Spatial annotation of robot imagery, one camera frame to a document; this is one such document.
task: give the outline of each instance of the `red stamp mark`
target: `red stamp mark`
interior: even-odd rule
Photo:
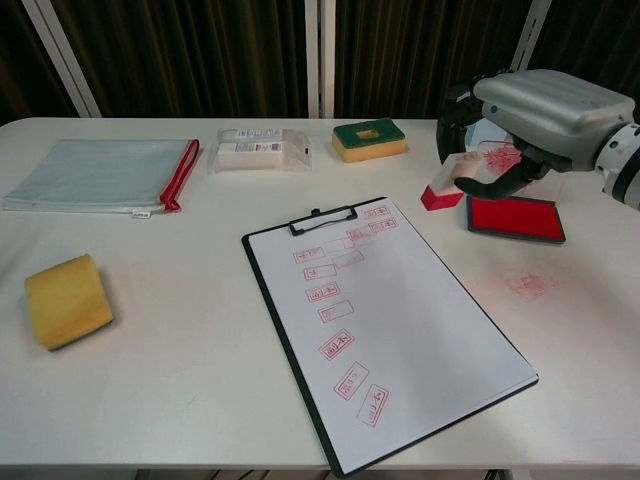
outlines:
[[[353,241],[348,238],[339,238],[337,240],[331,240],[330,242],[325,242],[324,249],[327,252],[339,252],[340,250],[345,250],[347,248],[353,248]]]
[[[305,293],[307,294],[307,298],[310,302],[317,302],[323,298],[333,297],[334,295],[339,294],[340,289],[336,282],[330,282],[318,288],[310,288],[309,290],[306,290]]]
[[[353,343],[353,335],[344,328],[340,329],[333,337],[327,340],[318,350],[327,360],[333,360],[345,348]]]
[[[319,265],[317,267],[307,267],[303,270],[305,280],[315,280],[316,278],[335,277],[336,267],[333,265]]]
[[[369,224],[369,228],[372,233],[384,232],[390,228],[396,228],[398,224],[395,219],[389,218],[388,220],[381,220],[380,222],[373,222]]]
[[[356,230],[347,230],[347,238],[352,242],[357,242],[363,238],[367,238],[371,232],[367,227],[358,228]]]
[[[333,389],[345,400],[351,400],[367,375],[369,370],[358,362],[354,362]]]
[[[344,317],[353,313],[353,305],[349,300],[343,300],[325,308],[318,310],[322,323],[329,323],[336,318]]]
[[[384,215],[389,215],[389,209],[387,207],[378,207],[372,208],[371,210],[365,210],[362,214],[364,218],[373,218],[373,217],[382,217]]]
[[[553,281],[550,278],[533,273],[510,276],[505,279],[505,283],[513,292],[527,300],[544,296],[553,286]]]
[[[494,148],[482,156],[487,161],[487,170],[499,176],[516,163],[520,163],[521,153],[513,145],[506,144],[502,147]]]
[[[362,262],[364,260],[364,255],[362,255],[359,250],[354,250],[353,252],[340,255],[339,257],[333,257],[331,260],[336,267],[344,268],[349,265],[353,265],[354,263]]]
[[[310,248],[309,250],[302,250],[301,252],[295,252],[293,254],[293,258],[296,263],[304,263],[309,260],[317,260],[319,258],[324,258],[324,250],[322,247]]]
[[[358,411],[358,420],[371,427],[375,427],[388,398],[389,392],[387,390],[378,385],[371,385]]]

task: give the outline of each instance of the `plastic packaging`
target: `plastic packaging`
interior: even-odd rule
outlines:
[[[311,170],[311,142],[302,132],[281,128],[218,131],[207,174],[224,170]]]

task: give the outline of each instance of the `red ink pad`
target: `red ink pad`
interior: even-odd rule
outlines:
[[[566,240],[555,202],[531,198],[491,201],[467,197],[467,227],[471,232],[521,240]]]

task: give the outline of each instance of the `clipboard clip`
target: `clipboard clip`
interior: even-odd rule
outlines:
[[[327,210],[322,213],[319,209],[314,208],[311,210],[311,216],[289,222],[289,230],[291,231],[291,235],[298,237],[316,228],[347,222],[349,220],[355,220],[356,218],[358,218],[358,212],[356,212],[354,207],[349,205]]]

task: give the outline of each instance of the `red zipper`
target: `red zipper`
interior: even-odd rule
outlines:
[[[189,175],[189,172],[196,164],[199,150],[200,142],[197,139],[191,140],[187,145],[187,149],[182,154],[180,163],[176,167],[176,171],[174,172],[173,177],[171,177],[169,184],[160,194],[160,201],[164,203],[164,210],[166,212],[180,211],[180,204],[178,203],[177,198],[187,175]]]

